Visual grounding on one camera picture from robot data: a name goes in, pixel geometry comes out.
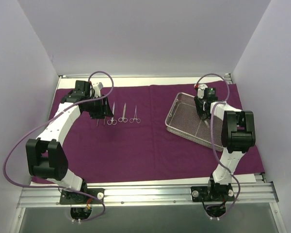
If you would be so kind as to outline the silver surgical scissors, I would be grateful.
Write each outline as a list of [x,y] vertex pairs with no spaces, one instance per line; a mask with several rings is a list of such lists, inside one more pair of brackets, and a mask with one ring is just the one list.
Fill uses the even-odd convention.
[[112,107],[112,114],[113,116],[107,121],[108,125],[116,125],[117,124],[117,120],[114,119],[114,114],[115,114],[115,103],[113,103],[113,107]]

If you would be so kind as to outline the metal mesh instrument tray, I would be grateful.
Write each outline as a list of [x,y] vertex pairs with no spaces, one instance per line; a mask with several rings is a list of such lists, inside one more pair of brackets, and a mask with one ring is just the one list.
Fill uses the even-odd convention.
[[210,149],[212,148],[212,133],[215,149],[222,151],[221,132],[223,121],[215,117],[213,131],[211,131],[205,125],[204,120],[197,115],[194,96],[180,92],[176,95],[167,114],[165,125],[169,132]]

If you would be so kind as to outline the silver surgical forceps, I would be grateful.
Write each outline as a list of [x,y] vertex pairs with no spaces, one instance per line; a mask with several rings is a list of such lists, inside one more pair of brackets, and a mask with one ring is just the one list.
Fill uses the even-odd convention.
[[130,123],[141,123],[141,119],[137,117],[137,106],[135,106],[135,110],[134,110],[134,116],[132,118],[129,119]]

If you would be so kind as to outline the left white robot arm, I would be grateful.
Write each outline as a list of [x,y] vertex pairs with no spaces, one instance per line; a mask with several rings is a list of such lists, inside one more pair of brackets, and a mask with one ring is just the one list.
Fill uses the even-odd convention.
[[71,91],[62,98],[55,119],[36,139],[29,139],[26,143],[30,175],[71,190],[70,196],[76,203],[84,203],[88,199],[87,185],[83,178],[68,168],[63,143],[82,112],[88,112],[92,119],[113,117],[105,95],[92,99],[83,91],[77,94]]

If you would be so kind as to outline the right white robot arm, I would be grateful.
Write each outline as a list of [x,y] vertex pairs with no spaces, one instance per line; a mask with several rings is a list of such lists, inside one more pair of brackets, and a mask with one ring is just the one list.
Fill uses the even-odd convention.
[[194,97],[196,111],[200,119],[210,120],[210,140],[214,142],[214,118],[222,120],[221,143],[223,152],[218,166],[212,173],[215,183],[206,187],[206,196],[217,200],[223,195],[220,185],[228,185],[232,181],[239,161],[255,145],[255,121],[252,111],[234,108],[226,102],[214,98]]

